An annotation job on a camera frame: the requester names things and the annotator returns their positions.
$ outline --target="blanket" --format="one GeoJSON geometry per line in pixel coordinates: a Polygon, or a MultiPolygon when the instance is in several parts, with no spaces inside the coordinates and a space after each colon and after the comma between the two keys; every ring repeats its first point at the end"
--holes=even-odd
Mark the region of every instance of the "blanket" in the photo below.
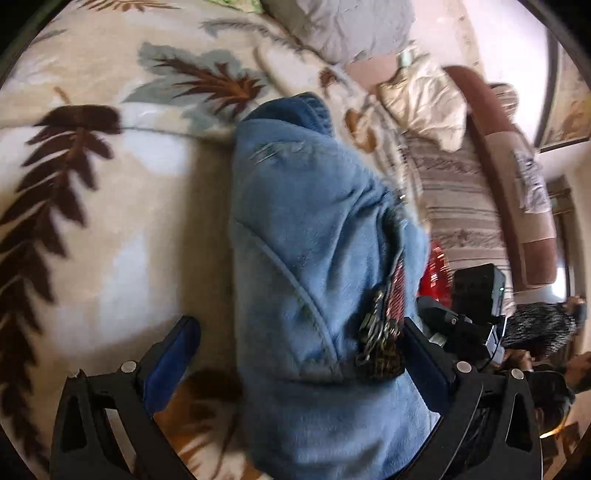
{"type": "Polygon", "coordinates": [[[67,374],[140,359],[181,314],[200,320],[202,345],[159,425],[200,479],[264,477],[236,429],[232,135],[304,91],[423,219],[388,113],[265,17],[75,0],[22,54],[0,89],[0,420],[40,478],[67,374]]]}

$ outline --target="leaf pattern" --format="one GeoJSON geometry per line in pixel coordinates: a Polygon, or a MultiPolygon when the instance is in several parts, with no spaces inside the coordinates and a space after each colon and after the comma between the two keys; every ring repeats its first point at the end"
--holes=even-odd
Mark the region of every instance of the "leaf pattern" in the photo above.
{"type": "Polygon", "coordinates": [[[220,448],[210,480],[258,480],[263,476],[248,461],[239,478],[226,472],[227,468],[223,469],[224,457],[238,427],[237,403],[241,395],[237,377],[214,369],[203,369],[183,382],[166,410],[154,416],[165,437],[196,477],[205,478],[200,471],[205,466],[203,450],[216,442],[220,443],[220,448]],[[219,404],[233,410],[226,423],[220,422],[220,410],[216,408],[219,404]],[[225,431],[219,431],[220,425],[225,431]]]}
{"type": "Polygon", "coordinates": [[[329,87],[339,82],[338,77],[332,69],[324,67],[318,74],[318,80],[320,81],[320,88],[322,88],[324,97],[330,99],[329,87]]]}
{"type": "Polygon", "coordinates": [[[125,102],[184,108],[191,133],[232,125],[257,106],[268,85],[261,72],[245,69],[227,50],[195,56],[186,50],[144,43],[139,63],[158,77],[137,88],[125,102]]]}
{"type": "Polygon", "coordinates": [[[65,258],[67,251],[52,215],[61,213],[85,226],[70,172],[88,188],[96,188],[87,152],[112,158],[111,149],[95,132],[118,134],[120,128],[117,111],[98,105],[61,106],[37,126],[43,129],[27,144],[38,147],[22,164],[31,168],[17,187],[20,195],[0,218],[0,225],[20,219],[0,242],[0,254],[4,254],[0,261],[0,385],[4,386],[0,408],[11,419],[25,455],[48,469],[46,449],[27,403],[33,389],[28,369],[37,363],[27,336],[29,330],[41,333],[31,296],[34,291],[45,301],[55,302],[44,252],[65,258]]]}
{"type": "Polygon", "coordinates": [[[233,20],[227,20],[225,18],[220,18],[218,20],[207,20],[201,24],[201,28],[204,29],[205,32],[207,32],[214,38],[217,38],[217,33],[220,30],[239,30],[247,32],[257,32],[263,38],[269,38],[273,43],[278,44],[281,47],[293,50],[296,53],[301,53],[304,50],[304,47],[302,45],[296,43],[297,39],[295,39],[294,37],[281,37],[277,34],[274,34],[265,25],[240,20],[239,18],[233,20]]]}
{"type": "Polygon", "coordinates": [[[127,12],[135,8],[138,12],[145,12],[146,8],[166,8],[179,9],[174,5],[162,3],[158,0],[77,0],[82,3],[78,8],[86,7],[88,10],[106,10],[110,8],[113,11],[121,10],[127,12]]]}
{"type": "Polygon", "coordinates": [[[223,100],[215,113],[219,113],[227,106],[233,106],[232,119],[242,113],[248,103],[254,100],[262,89],[258,79],[243,73],[234,78],[228,73],[227,63],[216,63],[217,72],[208,68],[186,63],[179,59],[158,59],[160,67],[171,67],[177,73],[195,77],[189,82],[175,83],[175,86],[190,86],[191,88],[177,96],[208,93],[207,101],[223,100]]]}
{"type": "Polygon", "coordinates": [[[378,138],[368,123],[364,122],[363,115],[353,108],[345,113],[345,125],[353,137],[355,146],[365,153],[372,153],[378,146],[378,138]]]}

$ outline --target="red object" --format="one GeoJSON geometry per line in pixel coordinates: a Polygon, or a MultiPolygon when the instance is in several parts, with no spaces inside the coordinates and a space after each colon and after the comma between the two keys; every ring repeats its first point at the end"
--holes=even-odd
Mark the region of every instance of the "red object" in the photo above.
{"type": "Polygon", "coordinates": [[[431,255],[425,274],[418,286],[418,294],[437,300],[441,305],[452,308],[452,273],[441,245],[436,240],[431,242],[431,255]]]}

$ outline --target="white wall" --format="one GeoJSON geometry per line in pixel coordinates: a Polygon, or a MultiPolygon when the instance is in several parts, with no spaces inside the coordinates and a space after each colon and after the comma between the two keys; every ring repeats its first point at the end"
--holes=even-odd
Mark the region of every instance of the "white wall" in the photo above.
{"type": "Polygon", "coordinates": [[[545,180],[556,180],[567,171],[576,168],[582,161],[591,159],[591,142],[582,142],[569,145],[568,147],[556,148],[555,150],[538,154],[535,159],[542,167],[542,175],[545,180]]]}
{"type": "MultiPolygon", "coordinates": [[[[587,298],[591,299],[591,155],[578,166],[566,172],[566,178],[571,187],[571,196],[579,221],[581,242],[585,263],[587,298]]],[[[583,332],[583,342],[580,351],[591,350],[591,321],[587,320],[583,332]]],[[[567,419],[568,423],[579,423],[581,435],[591,424],[591,391],[577,395],[573,408],[567,419]]]]}
{"type": "Polygon", "coordinates": [[[515,123],[533,142],[548,81],[546,28],[518,0],[463,2],[476,31],[486,80],[515,86],[515,123]]]}

